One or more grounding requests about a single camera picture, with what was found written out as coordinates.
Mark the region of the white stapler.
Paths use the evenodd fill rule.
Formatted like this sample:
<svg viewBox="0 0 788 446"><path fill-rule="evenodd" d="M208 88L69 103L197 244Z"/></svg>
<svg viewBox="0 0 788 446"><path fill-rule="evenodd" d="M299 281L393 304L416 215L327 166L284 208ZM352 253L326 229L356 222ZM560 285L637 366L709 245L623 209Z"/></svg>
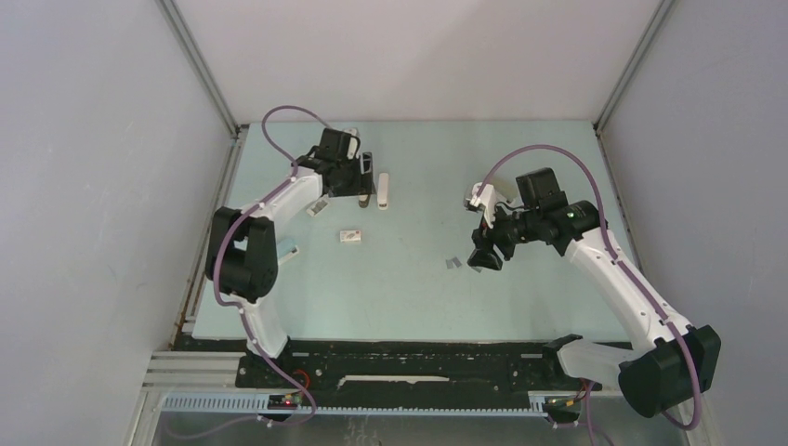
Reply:
<svg viewBox="0 0 788 446"><path fill-rule="evenodd" d="M389 185L390 175L387 172L379 174L377 181L376 202L379 210L387 210L389 208Z"/></svg>

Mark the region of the light blue stapler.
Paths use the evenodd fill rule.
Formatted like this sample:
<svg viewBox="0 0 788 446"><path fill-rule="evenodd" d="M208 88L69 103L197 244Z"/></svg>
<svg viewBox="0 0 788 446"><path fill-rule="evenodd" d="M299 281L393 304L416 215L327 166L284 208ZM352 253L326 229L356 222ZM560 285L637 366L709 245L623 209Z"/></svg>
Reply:
<svg viewBox="0 0 788 446"><path fill-rule="evenodd" d="M297 256L300 252L297 243L293 239L284 239L277 243L277 262L281 266L292 258Z"/></svg>

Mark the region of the beige stapler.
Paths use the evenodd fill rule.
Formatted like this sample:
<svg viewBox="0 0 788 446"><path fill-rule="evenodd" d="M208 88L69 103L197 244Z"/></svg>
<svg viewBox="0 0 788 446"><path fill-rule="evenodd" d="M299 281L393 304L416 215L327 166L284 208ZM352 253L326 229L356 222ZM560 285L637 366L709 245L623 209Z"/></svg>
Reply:
<svg viewBox="0 0 788 446"><path fill-rule="evenodd" d="M494 187L497 193L502 195L512 196L518 192L517 185L510 180L494 178L490 181L490 184Z"/></svg>

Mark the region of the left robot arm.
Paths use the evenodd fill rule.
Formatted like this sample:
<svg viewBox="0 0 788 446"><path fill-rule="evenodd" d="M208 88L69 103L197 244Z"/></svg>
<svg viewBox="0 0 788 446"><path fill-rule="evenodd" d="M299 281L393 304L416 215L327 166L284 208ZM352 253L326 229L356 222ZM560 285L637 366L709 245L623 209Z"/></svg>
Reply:
<svg viewBox="0 0 788 446"><path fill-rule="evenodd" d="M288 175L272 191L213 214L205 277L216 302L239 314L248 349L262 357L257 373L272 387L286 385L294 374L293 361L282 354L289 336L275 303L280 234L321 198L371 195L372 172L357 129L325 128L318 144L290 160Z"/></svg>

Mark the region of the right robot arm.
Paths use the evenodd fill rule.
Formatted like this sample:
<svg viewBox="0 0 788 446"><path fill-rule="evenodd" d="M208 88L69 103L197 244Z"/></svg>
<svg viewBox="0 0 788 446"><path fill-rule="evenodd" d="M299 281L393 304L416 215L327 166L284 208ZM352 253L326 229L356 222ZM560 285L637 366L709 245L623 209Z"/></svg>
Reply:
<svg viewBox="0 0 788 446"><path fill-rule="evenodd" d="M467 260L478 269L499 270L517 245L542 242L594 284L623 326L629 345L618 348L568 334L545 346L544 382L564 388L575 378L622 391L646 418L708 391L716 372L721 338L709 325L694 326L637 271L599 209L570 203L555 173L542 168L516 179L522 204L509 206L491 184L474 184L466 209L482 214Z"/></svg>

